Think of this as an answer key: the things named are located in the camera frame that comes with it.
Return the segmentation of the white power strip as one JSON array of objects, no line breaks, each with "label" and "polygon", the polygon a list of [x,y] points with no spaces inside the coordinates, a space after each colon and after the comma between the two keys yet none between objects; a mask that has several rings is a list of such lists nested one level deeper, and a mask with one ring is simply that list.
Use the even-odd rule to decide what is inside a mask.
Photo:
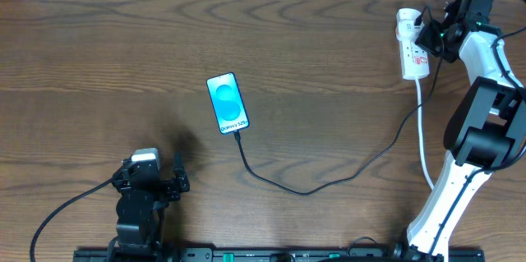
[{"label": "white power strip", "polygon": [[[401,8],[396,14],[397,23],[401,20],[416,20],[421,12],[412,8]],[[398,41],[402,77],[405,80],[421,79],[429,75],[427,53],[414,42]]]}]

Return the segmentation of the blue Galaxy smartphone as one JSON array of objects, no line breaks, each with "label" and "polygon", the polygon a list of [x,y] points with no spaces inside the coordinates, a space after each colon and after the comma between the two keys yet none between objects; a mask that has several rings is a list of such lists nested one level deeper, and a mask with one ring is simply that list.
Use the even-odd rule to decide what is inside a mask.
[{"label": "blue Galaxy smartphone", "polygon": [[223,135],[250,126],[250,120],[233,72],[206,81],[219,132]]}]

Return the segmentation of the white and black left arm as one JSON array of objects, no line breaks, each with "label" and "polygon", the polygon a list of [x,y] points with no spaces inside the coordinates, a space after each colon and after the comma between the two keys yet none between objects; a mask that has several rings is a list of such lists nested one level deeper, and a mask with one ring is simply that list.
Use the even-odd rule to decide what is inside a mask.
[{"label": "white and black left arm", "polygon": [[117,236],[108,244],[107,261],[176,261],[173,246],[163,244],[164,211],[190,190],[182,157],[173,160],[172,177],[160,176],[159,151],[138,149],[113,174],[112,185],[121,194],[116,205]]}]

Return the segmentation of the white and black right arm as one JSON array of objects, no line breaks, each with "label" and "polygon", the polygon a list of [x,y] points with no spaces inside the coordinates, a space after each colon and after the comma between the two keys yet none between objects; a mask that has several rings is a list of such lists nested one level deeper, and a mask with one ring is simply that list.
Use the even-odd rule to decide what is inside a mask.
[{"label": "white and black right arm", "polygon": [[493,25],[493,0],[455,0],[442,21],[421,16],[410,39],[440,60],[461,60],[470,88],[443,138],[441,174],[394,250],[402,261],[451,261],[449,239],[477,190],[525,154],[525,88],[505,56],[507,35]]}]

